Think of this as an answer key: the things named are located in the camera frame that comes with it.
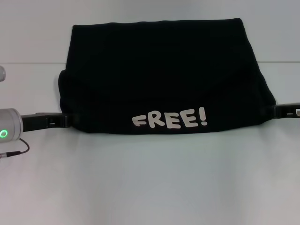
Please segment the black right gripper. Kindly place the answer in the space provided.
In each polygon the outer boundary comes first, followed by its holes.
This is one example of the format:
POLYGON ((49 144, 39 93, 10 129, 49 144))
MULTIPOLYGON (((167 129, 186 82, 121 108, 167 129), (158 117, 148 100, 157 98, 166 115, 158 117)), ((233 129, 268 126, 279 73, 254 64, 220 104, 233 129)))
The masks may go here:
POLYGON ((272 105, 268 107, 267 113, 270 119, 299 118, 300 104, 292 103, 292 104, 272 105))

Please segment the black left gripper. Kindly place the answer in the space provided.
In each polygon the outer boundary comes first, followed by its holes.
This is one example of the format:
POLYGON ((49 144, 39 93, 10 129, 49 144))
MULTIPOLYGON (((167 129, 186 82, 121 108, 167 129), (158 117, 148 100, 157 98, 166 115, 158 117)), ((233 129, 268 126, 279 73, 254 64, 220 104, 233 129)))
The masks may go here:
POLYGON ((78 114, 36 113, 22 115, 23 132, 50 128, 76 127, 80 123, 78 114))

